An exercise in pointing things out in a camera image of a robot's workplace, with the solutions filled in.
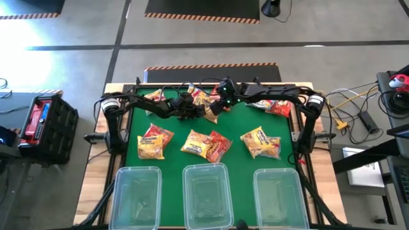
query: green table surface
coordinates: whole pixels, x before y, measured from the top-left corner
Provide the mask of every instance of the green table surface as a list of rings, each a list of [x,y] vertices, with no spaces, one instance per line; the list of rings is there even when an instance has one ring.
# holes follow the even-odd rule
[[[138,89],[138,94],[147,94],[156,89]],[[177,94],[166,89],[167,98]],[[165,160],[141,160],[137,155],[137,136],[144,135],[150,124],[174,132],[174,137],[164,150]],[[256,157],[253,159],[240,140],[240,136],[262,126],[270,137],[281,137],[281,159]],[[182,171],[188,165],[207,164],[207,159],[180,151],[190,130],[209,135],[215,130],[233,141],[221,162],[229,172],[231,197],[235,222],[243,219],[256,226],[256,208],[253,193],[253,174],[257,169],[294,168],[287,161],[293,151],[287,118],[265,113],[261,109],[235,105],[231,112],[223,112],[218,123],[204,118],[179,121],[177,118],[161,119],[154,114],[147,116],[144,110],[134,109],[126,166],[157,166],[162,171],[162,210],[160,226],[184,226]]]

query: gray concrete floor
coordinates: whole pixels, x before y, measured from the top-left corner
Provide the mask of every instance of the gray concrete floor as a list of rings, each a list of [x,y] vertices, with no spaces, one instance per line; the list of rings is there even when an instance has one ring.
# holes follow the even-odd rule
[[[293,1],[288,23],[261,16],[260,25],[148,19],[143,17],[148,0],[132,1],[122,44],[409,40],[409,18],[397,0]],[[282,2],[282,16],[288,12],[288,3]],[[125,0],[66,0],[58,19],[0,20],[0,31],[7,35],[0,36],[0,77],[7,78],[11,88],[62,89],[63,98],[79,110],[81,117],[71,161],[61,167],[61,173],[32,167],[29,175],[34,180],[23,184],[7,229],[50,229],[72,224],[89,151],[82,136],[93,131],[92,105],[102,94],[112,54],[111,50],[22,48],[114,45],[124,4]],[[377,72],[407,65],[408,53],[409,45],[121,50],[112,81],[135,82],[147,66],[277,62],[283,81],[312,82],[315,89],[329,92],[374,82]],[[353,111],[349,105],[346,109]],[[389,128],[376,100],[369,101],[369,112],[380,128]],[[328,129],[328,119],[323,120]],[[355,135],[365,135],[360,124]],[[366,144],[388,138],[384,135]],[[334,142],[349,144],[341,136]],[[342,194],[342,198],[350,224],[404,229],[401,216],[398,226],[373,223],[375,217],[385,216],[380,197]],[[396,202],[394,208],[399,215]]]

